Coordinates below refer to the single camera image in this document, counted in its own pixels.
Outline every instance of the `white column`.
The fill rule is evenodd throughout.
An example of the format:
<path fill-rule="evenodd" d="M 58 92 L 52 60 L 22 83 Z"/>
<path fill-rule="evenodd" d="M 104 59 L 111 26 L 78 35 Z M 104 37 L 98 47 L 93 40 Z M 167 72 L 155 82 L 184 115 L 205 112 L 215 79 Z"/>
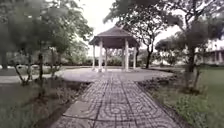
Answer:
<path fill-rule="evenodd" d="M 125 71 L 129 70 L 129 45 L 128 40 L 125 39 Z"/>
<path fill-rule="evenodd" d="M 133 55 L 133 69 L 136 69 L 136 47 L 134 47 L 134 55 Z"/>
<path fill-rule="evenodd" d="M 96 58 L 96 56 L 95 56 L 95 44 L 93 44 L 93 67 L 92 67 L 93 71 L 95 71 L 95 58 Z"/>
<path fill-rule="evenodd" d="M 99 55 L 99 72 L 102 72 L 102 63 L 103 63 L 103 57 L 102 57 L 102 52 L 103 52 L 103 41 L 100 40 L 99 42 L 100 46 L 100 55 Z"/>
<path fill-rule="evenodd" d="M 219 52 L 219 64 L 223 63 L 222 51 Z"/>
<path fill-rule="evenodd" d="M 122 48 L 121 62 L 122 62 L 122 70 L 123 70 L 125 69 L 124 47 Z"/>
<path fill-rule="evenodd" d="M 107 48 L 105 48 L 105 71 L 107 71 Z"/>

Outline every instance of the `leaning tree trunk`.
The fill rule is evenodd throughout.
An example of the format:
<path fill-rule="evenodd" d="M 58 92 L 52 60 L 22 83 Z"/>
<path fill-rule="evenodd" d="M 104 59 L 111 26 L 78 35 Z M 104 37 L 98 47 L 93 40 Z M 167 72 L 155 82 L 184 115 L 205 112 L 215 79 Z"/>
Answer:
<path fill-rule="evenodd" d="M 39 60 L 39 98 L 42 98 L 45 95 L 45 90 L 43 87 L 44 81 L 43 81 L 43 54 L 39 53 L 38 55 L 38 60 Z"/>
<path fill-rule="evenodd" d="M 8 63 L 7 63 L 6 52 L 1 52 L 1 62 L 2 62 L 2 69 L 7 70 L 8 69 Z"/>

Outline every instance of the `gazebo roof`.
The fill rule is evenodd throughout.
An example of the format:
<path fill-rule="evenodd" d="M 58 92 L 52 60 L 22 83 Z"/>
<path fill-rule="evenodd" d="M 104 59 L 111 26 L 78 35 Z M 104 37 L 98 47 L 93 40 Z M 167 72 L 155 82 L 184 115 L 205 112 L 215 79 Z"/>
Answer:
<path fill-rule="evenodd" d="M 90 45 L 99 45 L 99 42 L 103 41 L 104 48 L 123 48 L 125 46 L 125 39 L 129 42 L 129 47 L 139 47 L 139 43 L 135 38 L 127 31 L 118 28 L 117 26 L 102 32 L 95 36 Z"/>

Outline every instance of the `building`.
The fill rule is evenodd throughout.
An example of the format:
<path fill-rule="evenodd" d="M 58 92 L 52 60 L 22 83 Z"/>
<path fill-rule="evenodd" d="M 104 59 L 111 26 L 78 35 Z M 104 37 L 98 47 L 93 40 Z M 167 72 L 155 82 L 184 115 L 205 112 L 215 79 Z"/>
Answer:
<path fill-rule="evenodd" d="M 224 65 L 224 49 L 206 52 L 198 63 L 209 65 Z"/>

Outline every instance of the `tree trunk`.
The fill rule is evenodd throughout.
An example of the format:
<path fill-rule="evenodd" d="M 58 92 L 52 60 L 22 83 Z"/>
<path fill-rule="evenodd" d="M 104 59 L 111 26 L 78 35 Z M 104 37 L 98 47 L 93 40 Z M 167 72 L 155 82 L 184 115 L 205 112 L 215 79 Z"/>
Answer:
<path fill-rule="evenodd" d="M 28 54 L 28 69 L 27 69 L 28 78 L 27 78 L 27 83 L 29 82 L 29 80 L 33 79 L 32 71 L 31 71 L 31 63 L 32 63 L 32 57 L 31 57 L 30 54 Z"/>
<path fill-rule="evenodd" d="M 55 65 L 55 56 L 54 51 L 51 49 L 51 77 L 54 77 L 54 65 Z"/>
<path fill-rule="evenodd" d="M 193 73 L 195 64 L 194 64 L 194 59 L 195 59 L 195 48 L 190 48 L 189 49 L 189 59 L 188 59 L 188 72 Z"/>
<path fill-rule="evenodd" d="M 2 62 L 2 69 L 7 70 L 8 69 L 8 63 L 7 63 L 6 52 L 1 53 L 1 62 Z"/>
<path fill-rule="evenodd" d="M 149 68 L 149 61 L 150 61 L 150 59 L 151 59 L 151 55 L 152 55 L 152 52 L 149 51 L 149 45 L 147 46 L 147 53 L 148 53 L 148 55 L 147 55 L 147 60 L 146 60 L 147 62 L 146 62 L 146 66 L 145 66 L 146 69 Z"/>
<path fill-rule="evenodd" d="M 136 60 L 135 60 L 136 62 L 135 63 L 137 65 L 138 64 L 139 48 L 136 48 L 136 50 L 137 50 L 137 53 L 136 53 Z"/>
<path fill-rule="evenodd" d="M 45 90 L 44 90 L 44 87 L 43 87 L 43 54 L 42 53 L 39 53 L 38 55 L 38 60 L 39 60 L 39 95 L 38 97 L 39 98 L 42 98 L 44 95 L 45 95 Z"/>
<path fill-rule="evenodd" d="M 189 48 L 188 65 L 185 70 L 185 86 L 189 87 L 194 78 L 194 68 L 195 68 L 195 48 Z"/>

